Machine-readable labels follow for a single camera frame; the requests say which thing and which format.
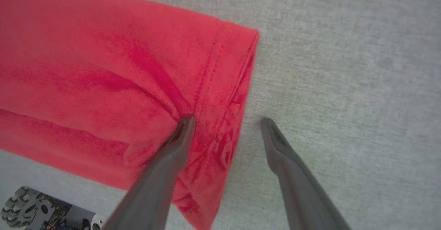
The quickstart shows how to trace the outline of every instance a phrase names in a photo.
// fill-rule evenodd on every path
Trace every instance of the gray carpet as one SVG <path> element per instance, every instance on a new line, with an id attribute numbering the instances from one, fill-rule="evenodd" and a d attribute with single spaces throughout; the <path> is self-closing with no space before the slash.
<path id="1" fill-rule="evenodd" d="M 288 229 L 262 116 L 353 229 L 441 230 L 441 0 L 152 1 L 260 30 L 214 230 Z M 27 184 L 108 215 L 124 194 L 4 151 L 0 169 L 5 199 Z M 167 228 L 192 229 L 174 207 Z"/>

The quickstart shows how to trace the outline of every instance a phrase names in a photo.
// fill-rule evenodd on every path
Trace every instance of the gray fabric surface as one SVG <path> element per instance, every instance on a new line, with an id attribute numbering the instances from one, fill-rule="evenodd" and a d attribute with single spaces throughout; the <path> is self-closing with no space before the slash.
<path id="1" fill-rule="evenodd" d="M 353 229 L 441 229 L 441 0 L 152 1 L 260 31 L 213 229 L 288 229 L 262 116 L 277 122 Z M 27 184 L 108 215 L 124 194 L 4 151 L 0 168 L 5 199 Z M 167 228 L 192 229 L 174 207 Z"/>

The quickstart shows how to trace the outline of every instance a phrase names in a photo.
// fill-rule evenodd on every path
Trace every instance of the red fabric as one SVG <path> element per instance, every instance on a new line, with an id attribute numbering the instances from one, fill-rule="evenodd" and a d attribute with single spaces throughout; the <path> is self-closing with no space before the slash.
<path id="1" fill-rule="evenodd" d="M 128 189 L 192 114 L 173 203 L 209 229 L 257 41 L 256 30 L 149 1 L 0 0 L 0 146 Z"/>

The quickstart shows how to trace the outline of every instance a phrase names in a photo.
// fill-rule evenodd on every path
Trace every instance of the red cloth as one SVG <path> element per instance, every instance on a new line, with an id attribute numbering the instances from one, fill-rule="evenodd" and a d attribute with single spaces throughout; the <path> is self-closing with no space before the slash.
<path id="1" fill-rule="evenodd" d="M 173 203 L 211 227 L 258 32 L 142 0 L 0 0 L 0 147 L 128 189 L 192 114 Z"/>

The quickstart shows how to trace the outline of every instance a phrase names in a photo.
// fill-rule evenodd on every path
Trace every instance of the table surface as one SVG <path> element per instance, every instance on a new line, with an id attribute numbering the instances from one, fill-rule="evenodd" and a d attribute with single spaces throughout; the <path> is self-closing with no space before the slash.
<path id="1" fill-rule="evenodd" d="M 214 230 L 288 229 L 263 116 L 353 229 L 441 229 L 441 0 L 151 1 L 260 31 Z M 5 200 L 28 185 L 106 216 L 124 195 L 4 151 L 0 179 Z M 167 228 L 192 229 L 175 207 Z"/>

